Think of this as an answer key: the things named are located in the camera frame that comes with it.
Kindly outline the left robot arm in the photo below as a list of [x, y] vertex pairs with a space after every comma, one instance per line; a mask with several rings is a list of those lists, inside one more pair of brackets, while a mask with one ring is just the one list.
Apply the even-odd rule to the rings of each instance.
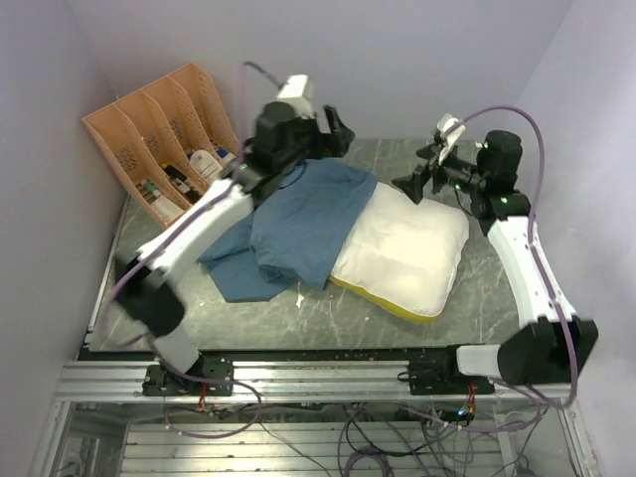
[[235, 159], [189, 211], [140, 247], [115, 260], [111, 301], [144, 325], [154, 353], [169, 369], [167, 382], [181, 395], [202, 384], [201, 352], [182, 322], [185, 305], [176, 285], [227, 230], [279, 189], [283, 178], [308, 159], [344, 156], [355, 138], [337, 108], [323, 108], [329, 129], [321, 131], [309, 101], [276, 99], [258, 115], [253, 133], [240, 140]]

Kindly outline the blue pillowcase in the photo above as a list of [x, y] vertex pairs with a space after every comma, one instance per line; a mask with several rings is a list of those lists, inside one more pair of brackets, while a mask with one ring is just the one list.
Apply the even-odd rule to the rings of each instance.
[[322, 289], [377, 185], [370, 172], [308, 159], [200, 263], [230, 303], [268, 301], [297, 283]]

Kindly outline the white pillow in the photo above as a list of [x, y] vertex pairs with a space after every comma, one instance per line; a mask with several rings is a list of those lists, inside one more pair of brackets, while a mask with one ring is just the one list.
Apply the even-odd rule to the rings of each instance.
[[329, 279], [399, 318], [431, 321], [443, 311], [468, 239], [464, 213], [428, 199], [415, 204], [380, 183]]

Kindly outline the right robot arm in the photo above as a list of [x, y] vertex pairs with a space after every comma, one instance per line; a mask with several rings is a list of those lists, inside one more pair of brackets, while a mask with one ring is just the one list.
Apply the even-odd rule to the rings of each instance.
[[470, 214], [497, 252], [510, 283], [519, 329], [499, 345], [461, 345], [456, 358], [438, 369], [439, 384], [456, 394], [473, 376], [513, 386], [574, 383], [598, 339], [591, 319], [579, 318], [557, 288], [546, 262], [531, 202], [515, 187], [523, 155], [521, 138], [492, 130], [475, 163], [459, 158], [457, 148], [436, 135], [416, 152], [413, 171], [393, 185], [419, 203], [423, 188], [438, 193], [448, 186], [469, 196]]

